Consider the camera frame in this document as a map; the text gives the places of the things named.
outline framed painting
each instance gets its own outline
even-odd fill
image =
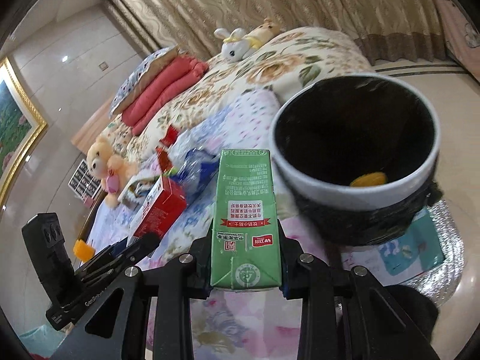
[[[0,63],[0,214],[16,176],[47,128],[7,58]]]

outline pink pillow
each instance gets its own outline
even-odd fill
[[[143,130],[145,130],[145,127],[147,127],[150,120],[152,120],[160,110],[160,108],[162,108],[174,97],[180,95],[180,93],[200,81],[207,70],[208,64],[199,61],[191,72],[187,73],[181,79],[178,79],[165,88],[165,90],[158,97],[157,101],[155,101],[155,103],[147,111],[145,116],[140,119],[134,128],[132,128],[131,132],[133,135],[140,135]]]
[[[192,66],[193,61],[196,63],[193,57],[178,56],[170,62],[143,93],[122,112],[122,122],[129,127],[135,126],[167,86],[191,71],[194,66]]]

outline teddy bear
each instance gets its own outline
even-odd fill
[[[237,28],[232,33],[229,33],[225,28],[217,28],[214,35],[223,39],[220,53],[222,57],[229,62],[237,62],[251,56],[281,32],[280,25],[267,17],[261,26],[248,34],[243,28]]]
[[[100,179],[102,189],[108,192],[105,203],[108,207],[118,206],[118,197],[133,175],[138,173],[138,166],[115,154],[112,145],[99,135],[88,149],[87,164],[90,173]]]

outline stuffed bunny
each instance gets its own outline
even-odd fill
[[[217,28],[214,35],[223,39],[220,53],[222,57],[229,62],[237,62],[251,56],[280,33],[280,26],[267,17],[261,26],[248,34],[243,28],[237,28],[232,33],[229,33],[225,28]]]
[[[251,48],[250,42],[243,37],[247,32],[243,28],[237,28],[229,33],[225,28],[217,28],[214,35],[223,39],[222,57],[229,62],[237,62],[251,56],[256,50]]]

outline snack box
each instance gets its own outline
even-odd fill
[[[212,231],[213,287],[244,291],[281,285],[268,150],[222,150]]]
[[[128,245],[148,232],[155,232],[162,239],[186,206],[182,188],[173,180],[161,176],[130,223]]]

